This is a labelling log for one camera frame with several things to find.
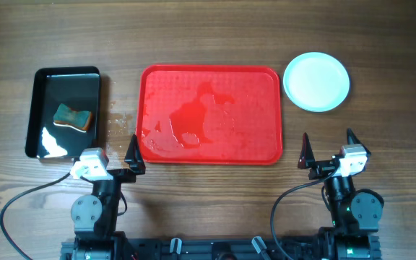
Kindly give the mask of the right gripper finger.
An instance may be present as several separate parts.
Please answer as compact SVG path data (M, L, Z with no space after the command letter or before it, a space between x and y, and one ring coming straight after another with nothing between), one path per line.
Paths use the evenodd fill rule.
M371 156L371 151L356 137L351 128L347 129L347 143L360 144L364 148L366 155Z
M298 169L308 169L314 167L316 167L316 161L311 148L311 143L307 133L304 133L300 157L298 158Z

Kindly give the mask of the green and orange sponge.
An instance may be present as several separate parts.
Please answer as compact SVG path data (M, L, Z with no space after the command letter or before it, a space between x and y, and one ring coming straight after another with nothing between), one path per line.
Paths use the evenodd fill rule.
M85 133L90 128L93 114L87 110L73 110L61 103L53 115L55 126L69 127L76 131Z

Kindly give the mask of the light blue plate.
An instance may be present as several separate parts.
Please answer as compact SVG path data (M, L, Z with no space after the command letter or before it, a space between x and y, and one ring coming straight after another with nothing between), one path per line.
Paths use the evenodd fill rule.
M335 109L350 92L350 76L344 65L322 52L295 57L284 71L282 84L296 106L314 113Z

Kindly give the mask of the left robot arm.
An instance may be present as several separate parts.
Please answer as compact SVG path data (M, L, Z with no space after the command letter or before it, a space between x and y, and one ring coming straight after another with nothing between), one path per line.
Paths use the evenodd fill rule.
M79 197L71 206L75 238L61 244L62 260L137 259L138 254L125 233L117 231L118 206L124 198L121 186L145 174L138 139L131 137L122 169L107 169L109 159L101 148L85 149L71 169L75 179L90 182L92 193Z

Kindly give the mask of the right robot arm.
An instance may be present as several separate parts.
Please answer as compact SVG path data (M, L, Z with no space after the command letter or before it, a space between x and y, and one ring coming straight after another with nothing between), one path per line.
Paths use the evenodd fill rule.
M378 232L384 200L370 189L357 190L352 177L362 173L371 152L347 130L347 144L330 160L316 160L308 135L303 135L298 168L309 169L311 181L322 181L332 227L322 227L312 238L309 259L381 258Z

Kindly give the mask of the red plastic tray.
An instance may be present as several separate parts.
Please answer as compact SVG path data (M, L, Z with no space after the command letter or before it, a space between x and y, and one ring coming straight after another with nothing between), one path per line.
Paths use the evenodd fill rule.
M136 135L149 163L272 165L282 156L280 78L266 66L154 64Z

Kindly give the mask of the black rectangular water tray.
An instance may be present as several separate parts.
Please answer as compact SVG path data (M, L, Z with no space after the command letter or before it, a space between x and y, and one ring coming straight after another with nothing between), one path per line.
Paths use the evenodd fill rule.
M101 77L95 66L42 68L33 82L25 154L30 158L76 158L98 145ZM54 124L60 105L89 111L92 122L86 132Z

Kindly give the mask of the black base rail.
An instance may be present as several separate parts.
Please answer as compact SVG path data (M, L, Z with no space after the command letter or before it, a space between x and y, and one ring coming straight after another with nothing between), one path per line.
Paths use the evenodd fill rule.
M316 236L284 237L276 244L259 236L250 239L172 240L129 239L122 251L112 243L80 246L65 242L61 259L369 259L381 260L377 236L336 237L325 241Z

